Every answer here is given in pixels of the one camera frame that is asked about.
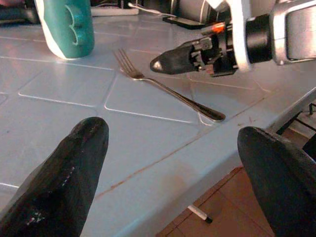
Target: metal fork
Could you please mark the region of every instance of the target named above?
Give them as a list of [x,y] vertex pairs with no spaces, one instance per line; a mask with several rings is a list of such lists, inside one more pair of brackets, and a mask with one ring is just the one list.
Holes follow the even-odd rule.
[[131,63],[131,61],[129,60],[127,54],[125,53],[123,49],[119,49],[117,52],[113,52],[113,54],[115,58],[117,59],[118,64],[123,69],[123,71],[127,73],[127,75],[131,77],[133,80],[147,81],[147,82],[150,82],[151,84],[158,86],[159,88],[163,89],[168,94],[173,95],[177,99],[186,103],[188,106],[200,112],[201,114],[205,115],[206,117],[210,118],[214,122],[221,122],[225,119],[226,116],[223,113],[210,109],[193,100],[190,100],[189,98],[179,94],[178,92],[175,92],[174,90],[170,89],[164,84],[161,84],[159,81],[155,79],[145,77],[139,70],[137,70],[133,66],[133,64]]

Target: fork handle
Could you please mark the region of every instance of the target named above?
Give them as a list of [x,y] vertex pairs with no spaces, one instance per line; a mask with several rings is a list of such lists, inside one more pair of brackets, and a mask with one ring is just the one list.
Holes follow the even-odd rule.
[[206,117],[210,118],[214,122],[221,122],[226,117],[225,114],[223,114],[219,111],[213,110],[211,108],[208,108],[204,105],[201,105],[193,100],[190,100],[189,98],[187,98],[187,97],[179,94],[178,92],[170,89],[169,87],[165,86],[164,84],[161,84],[159,81],[157,81],[155,79],[143,78],[143,80],[149,81],[149,82],[153,83],[154,85],[159,86],[168,94],[170,94],[170,95],[176,97],[177,99],[181,100],[182,102],[186,103],[188,106],[190,106],[194,110],[200,112],[201,114],[205,115]]

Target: table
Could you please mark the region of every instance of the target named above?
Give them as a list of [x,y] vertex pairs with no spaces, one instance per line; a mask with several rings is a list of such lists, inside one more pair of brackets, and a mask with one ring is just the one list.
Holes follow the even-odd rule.
[[[163,76],[151,59],[200,37],[147,14],[94,19],[93,53],[55,57],[40,26],[0,27],[0,209],[81,119],[104,118],[108,153],[83,237],[152,236],[241,165],[237,133],[278,130],[316,99],[316,62],[210,78]],[[111,50],[123,47],[145,75],[227,115],[213,123],[172,96],[134,82]]]

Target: teal mug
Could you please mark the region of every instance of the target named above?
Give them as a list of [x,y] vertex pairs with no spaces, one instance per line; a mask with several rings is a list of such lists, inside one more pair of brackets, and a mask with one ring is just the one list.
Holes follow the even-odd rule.
[[50,51],[63,59],[87,56],[94,48],[90,0],[35,0]]

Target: floor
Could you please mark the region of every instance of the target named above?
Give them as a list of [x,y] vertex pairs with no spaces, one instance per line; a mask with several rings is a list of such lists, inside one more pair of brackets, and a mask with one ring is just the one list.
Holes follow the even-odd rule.
[[[302,113],[299,119],[316,127],[316,114]],[[302,147],[315,132],[294,122],[283,136]],[[213,223],[208,224],[189,209],[184,210],[157,237],[273,237],[252,191],[244,168],[234,169],[223,180],[194,202],[207,213]]]

